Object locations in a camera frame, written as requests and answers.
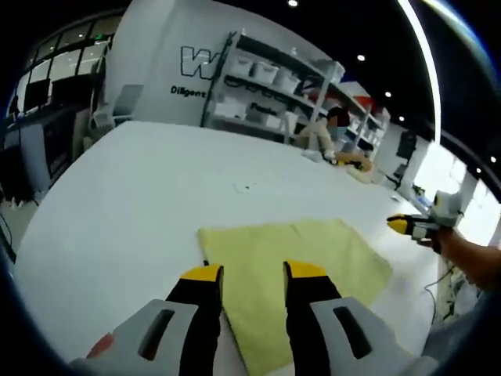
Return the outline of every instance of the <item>shelving unit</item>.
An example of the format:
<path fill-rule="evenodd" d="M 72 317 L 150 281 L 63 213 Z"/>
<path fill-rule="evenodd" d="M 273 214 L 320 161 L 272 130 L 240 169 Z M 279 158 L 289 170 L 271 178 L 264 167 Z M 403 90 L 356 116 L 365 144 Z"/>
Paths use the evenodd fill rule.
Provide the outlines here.
<path fill-rule="evenodd" d="M 229 71 L 233 64 L 234 56 L 238 51 L 248 52 L 259 56 L 263 58 L 263 60 L 270 61 L 294 72 L 298 78 L 301 79 L 301 84 L 297 88 L 296 92 L 301 92 L 306 81 L 313 82 L 320 90 L 316 103 L 313 103 L 309 99 L 299 96 L 296 93 L 286 92 L 276 85 L 263 83 L 249 76 L 230 74 Z M 323 72 L 313 64 L 303 60 L 301 57 L 293 54 L 292 52 L 286 52 L 282 49 L 268 45 L 267 43 L 245 35 L 242 31 L 229 33 L 225 43 L 225 48 L 222 51 L 222 56 L 216 67 L 214 78 L 209 89 L 200 126 L 203 128 L 212 128 L 214 123 L 224 121 L 226 123 L 233 123 L 239 126 L 247 126 L 250 128 L 261 129 L 266 132 L 280 134 L 285 136 L 286 143 L 290 142 L 290 138 L 294 135 L 288 134 L 288 126 L 284 127 L 286 131 L 283 132 L 256 122 L 247 121 L 237 117 L 218 116 L 214 113 L 216 100 L 223 91 L 225 81 L 233 81 L 252 86 L 253 88 L 260 89 L 264 92 L 270 92 L 275 96 L 279 96 L 285 100 L 284 103 L 287 104 L 287 110 L 291 112 L 294 112 L 296 108 L 307 110 L 305 111 L 306 113 L 312 111 L 311 116 L 309 116 L 308 119 L 308 124 L 312 124 L 317 121 L 319 114 L 327 114 L 327 111 L 322 108 L 322 105 L 325 101 L 327 91 L 333 90 L 339 95 L 340 99 L 345 102 L 345 105 L 348 106 L 348 109 L 353 114 L 363 117 L 362 126 L 359 127 L 359 134 L 356 135 L 356 139 L 362 138 L 362 133 L 367 125 L 369 128 L 382 129 L 381 123 L 370 114 L 370 109 L 364 109 L 364 107 L 358 103 L 356 99 L 348 95 L 337 84 L 332 82 L 333 75 L 333 65 L 327 72 Z"/>

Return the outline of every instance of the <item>white wall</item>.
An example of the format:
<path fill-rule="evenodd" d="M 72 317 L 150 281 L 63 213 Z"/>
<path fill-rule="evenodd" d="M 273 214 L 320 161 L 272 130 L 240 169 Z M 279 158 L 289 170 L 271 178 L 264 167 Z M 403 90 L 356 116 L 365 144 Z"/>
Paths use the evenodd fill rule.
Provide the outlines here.
<path fill-rule="evenodd" d="M 143 85 L 160 37 L 177 0 L 133 0 L 106 58 L 105 101 L 114 103 L 124 85 Z"/>
<path fill-rule="evenodd" d="M 400 125 L 390 123 L 387 127 L 386 134 L 384 135 L 380 148 L 374 158 L 376 167 L 386 175 L 393 176 L 393 173 L 399 165 L 405 164 L 405 159 L 397 157 L 398 145 L 400 144 L 400 137 L 405 131 Z M 409 162 L 409 167 L 404 175 L 404 180 L 413 182 L 416 178 L 417 172 L 423 163 L 424 157 L 428 151 L 430 143 L 421 137 L 417 137 L 416 150 L 413 157 Z"/>
<path fill-rule="evenodd" d="M 326 59 L 328 56 L 317 49 L 311 43 L 305 41 L 295 33 L 287 30 L 280 25 L 273 23 L 261 16 L 249 13 L 245 10 L 234 8 L 229 5 L 213 2 L 211 0 L 176 0 L 165 27 L 160 26 L 160 20 L 156 20 L 157 24 L 155 33 L 158 35 L 161 30 L 159 45 L 155 45 L 154 39 L 148 41 L 141 38 L 140 41 L 134 40 L 124 41 L 124 30 L 140 28 L 139 25 L 151 23 L 148 19 L 149 15 L 157 15 L 158 13 L 166 12 L 166 5 L 162 1 L 146 1 L 135 0 L 132 3 L 134 10 L 128 10 L 125 13 L 124 20 L 119 26 L 117 35 L 115 36 L 113 54 L 114 57 L 110 60 L 108 71 L 113 73 L 113 78 L 107 82 L 110 96 L 112 98 L 117 88 L 121 87 L 125 81 L 128 83 L 142 83 L 144 73 L 134 73 L 134 79 L 130 77 L 133 66 L 139 63 L 141 69 L 145 66 L 144 61 L 151 60 L 153 62 L 149 67 L 149 74 L 145 83 L 145 88 L 142 97 L 138 102 L 135 110 L 135 118 L 144 121 L 161 121 L 178 124 L 199 125 L 202 110 L 205 103 L 205 98 L 202 96 L 184 97 L 171 93 L 173 85 L 178 87 L 189 88 L 194 91 L 207 92 L 210 87 L 210 79 L 203 79 L 199 73 L 193 77 L 183 76 L 181 72 L 182 47 L 193 47 L 196 51 L 206 49 L 202 52 L 210 53 L 214 59 L 216 54 L 219 54 L 224 42 L 231 31 L 240 31 L 245 28 L 247 35 L 254 36 L 262 41 L 266 41 L 271 45 L 280 47 L 281 49 L 291 50 L 297 48 L 299 54 L 311 57 L 314 59 Z M 119 55 L 135 56 L 136 52 L 126 52 L 126 46 L 130 49 L 135 49 L 137 43 L 148 44 L 148 47 L 140 46 L 142 62 L 128 62 L 132 67 L 116 68 Z M 203 67 L 205 78 L 211 77 L 211 69 L 214 67 Z"/>

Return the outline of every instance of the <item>bright light strip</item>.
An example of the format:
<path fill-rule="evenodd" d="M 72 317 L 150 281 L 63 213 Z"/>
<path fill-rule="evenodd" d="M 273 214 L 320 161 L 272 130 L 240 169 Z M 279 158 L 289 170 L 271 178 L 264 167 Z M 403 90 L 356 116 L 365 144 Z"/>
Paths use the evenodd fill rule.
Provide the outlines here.
<path fill-rule="evenodd" d="M 442 109 L 440 104 L 440 88 L 438 87 L 437 70 L 435 68 L 433 56 L 431 55 L 430 45 L 428 43 L 428 40 L 426 39 L 426 35 L 424 33 L 423 27 L 421 26 L 421 22 L 417 18 L 416 12 L 414 12 L 414 9 L 410 5 L 409 0 L 398 0 L 398 4 L 402 7 L 405 15 L 407 16 L 410 24 L 413 27 L 417 41 L 420 43 L 421 52 L 424 56 L 424 62 L 426 63 L 426 67 L 428 69 L 431 94 L 433 96 L 435 142 L 439 144 L 442 133 Z"/>

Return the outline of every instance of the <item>table surface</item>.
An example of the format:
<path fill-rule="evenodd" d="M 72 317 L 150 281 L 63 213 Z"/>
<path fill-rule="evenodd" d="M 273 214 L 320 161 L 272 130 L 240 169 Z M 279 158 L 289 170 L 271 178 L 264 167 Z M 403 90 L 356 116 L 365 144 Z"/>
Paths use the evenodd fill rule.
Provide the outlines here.
<path fill-rule="evenodd" d="M 240 193 L 246 185 L 252 191 Z M 14 278 L 42 334 L 69 361 L 203 265 L 200 227 L 342 218 L 394 270 L 370 308 L 401 346 L 420 354 L 433 314 L 423 287 L 437 280 L 439 257 L 387 227 L 390 215 L 417 213 L 392 196 L 292 146 L 130 121 L 49 191 L 22 239 Z M 222 322 L 214 367 L 242 374 Z"/>

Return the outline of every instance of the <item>black ceiling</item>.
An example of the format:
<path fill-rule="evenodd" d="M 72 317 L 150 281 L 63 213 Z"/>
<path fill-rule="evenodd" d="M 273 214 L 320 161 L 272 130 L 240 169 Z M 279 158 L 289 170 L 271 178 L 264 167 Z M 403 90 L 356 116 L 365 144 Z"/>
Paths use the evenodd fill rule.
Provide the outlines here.
<path fill-rule="evenodd" d="M 352 77 L 403 125 L 418 131 L 433 119 L 431 87 L 423 54 L 404 12 L 396 0 L 298 0 L 292 9 L 287 0 L 221 0 L 260 14 L 291 29 L 339 60 Z M 14 40 L 2 82 L 12 86 L 30 44 L 62 26 L 98 11 L 127 6 L 130 0 L 68 2 L 16 2 L 22 14 L 22 31 Z M 499 127 L 499 103 L 469 50 L 450 28 L 421 0 L 413 0 L 427 33 L 441 87 L 443 127 L 485 156 L 485 137 L 494 138 Z M 501 61 L 501 2 L 453 0 L 485 42 L 494 60 Z M 360 63 L 356 56 L 363 54 Z M 390 99 L 384 96 L 389 91 Z M 2 101 L 9 94 L 2 93 Z"/>

